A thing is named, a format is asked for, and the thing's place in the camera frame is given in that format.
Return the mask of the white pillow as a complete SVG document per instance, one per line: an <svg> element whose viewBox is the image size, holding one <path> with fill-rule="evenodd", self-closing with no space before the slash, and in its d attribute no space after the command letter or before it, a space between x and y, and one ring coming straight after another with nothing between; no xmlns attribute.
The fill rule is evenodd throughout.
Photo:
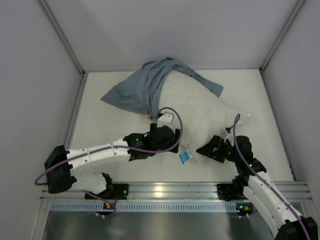
<svg viewBox="0 0 320 240"><path fill-rule="evenodd" d="M227 104L220 99L224 88L206 78L195 78L172 70L165 77L159 97L159 107L173 108L180 120L173 120L178 127L183 124L181 144L186 147L194 161L199 163L207 158L197 149L207 144L215 135L224 137L226 128L234 124L240 114L239 124L249 120L251 113Z"/></svg>

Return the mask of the blue pillowcase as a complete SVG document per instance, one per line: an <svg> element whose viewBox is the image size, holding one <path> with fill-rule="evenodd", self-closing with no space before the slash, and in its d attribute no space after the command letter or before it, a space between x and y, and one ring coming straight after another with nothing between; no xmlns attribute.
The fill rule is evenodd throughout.
<svg viewBox="0 0 320 240"><path fill-rule="evenodd" d="M193 78L217 97L223 92L222 85L204 78L181 60L166 57L144 63L140 69L112 87L101 100L122 110L157 119L161 91L171 71Z"/></svg>

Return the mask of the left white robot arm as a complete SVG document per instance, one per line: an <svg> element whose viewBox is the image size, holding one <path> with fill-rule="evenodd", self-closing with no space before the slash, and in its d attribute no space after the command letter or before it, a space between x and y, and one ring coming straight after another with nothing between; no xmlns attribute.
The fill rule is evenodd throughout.
<svg viewBox="0 0 320 240"><path fill-rule="evenodd" d="M48 192L85 191L90 197L107 197L115 190L112 178L107 173L92 173L92 168L145 160L158 153L177 153L181 136L179 128L152 123L147 133L131 133L105 145L83 149L57 146L44 163Z"/></svg>

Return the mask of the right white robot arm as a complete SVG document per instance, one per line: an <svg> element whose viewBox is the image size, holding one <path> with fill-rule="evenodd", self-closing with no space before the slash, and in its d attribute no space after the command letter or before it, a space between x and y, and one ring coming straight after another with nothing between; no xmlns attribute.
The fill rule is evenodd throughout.
<svg viewBox="0 0 320 240"><path fill-rule="evenodd" d="M224 201L249 200L267 223L276 240L317 240L318 225L296 210L271 180L264 165L254 157L248 137L233 143L215 135L196 151L219 163L235 164L238 175L230 184L219 184L218 197Z"/></svg>

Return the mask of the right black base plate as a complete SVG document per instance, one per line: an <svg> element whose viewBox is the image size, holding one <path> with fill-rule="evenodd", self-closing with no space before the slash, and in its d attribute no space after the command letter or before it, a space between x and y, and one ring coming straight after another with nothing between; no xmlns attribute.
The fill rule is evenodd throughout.
<svg viewBox="0 0 320 240"><path fill-rule="evenodd" d="M220 200L233 201L240 200L241 195L238 189L231 183L220 183L217 185L217 194Z"/></svg>

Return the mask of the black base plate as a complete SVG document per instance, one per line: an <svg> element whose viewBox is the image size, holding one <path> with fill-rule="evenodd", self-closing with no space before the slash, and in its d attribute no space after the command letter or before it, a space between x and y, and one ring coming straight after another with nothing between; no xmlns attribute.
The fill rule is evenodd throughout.
<svg viewBox="0 0 320 240"><path fill-rule="evenodd" d="M97 196L104 200L126 200L128 193L128 184L116 183L112 187L107 187L106 190L97 194Z"/></svg>
<svg viewBox="0 0 320 240"><path fill-rule="evenodd" d="M220 200L233 201L240 200L241 195L238 189L231 183L220 183L217 185L217 194Z"/></svg>

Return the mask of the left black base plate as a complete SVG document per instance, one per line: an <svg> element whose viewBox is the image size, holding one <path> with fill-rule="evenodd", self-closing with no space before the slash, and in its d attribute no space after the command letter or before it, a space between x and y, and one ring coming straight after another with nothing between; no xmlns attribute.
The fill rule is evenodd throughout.
<svg viewBox="0 0 320 240"><path fill-rule="evenodd" d="M97 194L97 196L104 200L126 200L128 193L128 184L116 183L112 187L107 187L106 190Z"/></svg>

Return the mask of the aluminium mounting rail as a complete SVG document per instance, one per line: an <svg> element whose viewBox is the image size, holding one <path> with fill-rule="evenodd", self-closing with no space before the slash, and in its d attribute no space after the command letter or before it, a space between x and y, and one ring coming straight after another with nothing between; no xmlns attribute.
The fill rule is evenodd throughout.
<svg viewBox="0 0 320 240"><path fill-rule="evenodd" d="M228 182L129 182L126 200L220 200L218 184ZM275 186L291 202L311 201L312 195L305 182L278 181Z"/></svg>

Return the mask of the right aluminium frame post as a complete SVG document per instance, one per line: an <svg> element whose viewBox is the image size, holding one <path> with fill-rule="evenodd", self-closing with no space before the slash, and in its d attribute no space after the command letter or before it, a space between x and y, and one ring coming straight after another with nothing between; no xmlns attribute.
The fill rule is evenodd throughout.
<svg viewBox="0 0 320 240"><path fill-rule="evenodd" d="M271 45L270 50L267 52L266 57L264 58L261 66L259 67L259 72L261 75L264 74L265 70L267 69L268 65L270 64L271 60L276 54L278 48L282 44L286 35L289 33L290 29L294 25L295 20L297 19L297 17L299 16L300 12L302 11L303 7L307 2L308 2L307 0L296 1L293 9L290 11L289 16L285 19L285 22L282 28L280 29L280 32L277 34L273 44Z"/></svg>

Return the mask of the aluminium frame post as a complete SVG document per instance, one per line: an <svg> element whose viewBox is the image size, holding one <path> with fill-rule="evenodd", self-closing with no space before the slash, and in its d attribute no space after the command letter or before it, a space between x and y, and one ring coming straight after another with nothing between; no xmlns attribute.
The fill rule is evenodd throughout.
<svg viewBox="0 0 320 240"><path fill-rule="evenodd" d="M61 41L64 49L66 50L67 54L71 58L73 64L75 65L77 71L81 76L85 75L85 70L83 69L82 65L80 64L80 61L78 60L70 42L68 41L67 36L65 35L59 21L57 20L52 8L50 7L47 0L37 0L40 8L48 18L51 26L53 27L55 33L57 34L59 40Z"/></svg>
<svg viewBox="0 0 320 240"><path fill-rule="evenodd" d="M277 34L273 44L271 45L270 50L267 52L266 57L264 58L261 66L259 67L259 72L261 75L264 74L265 70L267 69L268 65L270 64L271 60L276 54L278 48L282 44L286 35L289 33L290 29L294 25L295 20L297 19L297 17L299 16L300 12L302 11L303 7L307 2L308 2L307 0L296 1L293 9L290 11L289 16L285 19L285 22L282 28L280 29L280 32Z"/></svg>

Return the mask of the left aluminium frame post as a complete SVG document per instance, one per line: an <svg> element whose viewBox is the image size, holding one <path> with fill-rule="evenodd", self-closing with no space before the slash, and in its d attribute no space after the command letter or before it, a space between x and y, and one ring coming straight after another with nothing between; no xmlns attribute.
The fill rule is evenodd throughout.
<svg viewBox="0 0 320 240"><path fill-rule="evenodd" d="M52 8L50 7L47 0L37 0L40 8L48 18L51 26L53 27L55 33L57 34L59 40L61 41L64 49L66 50L67 54L71 58L73 64L75 65L77 71L81 76L85 75L85 70L83 69L82 65L80 64L80 61L78 60L70 42L68 41L67 36L65 35L59 21L57 20Z"/></svg>

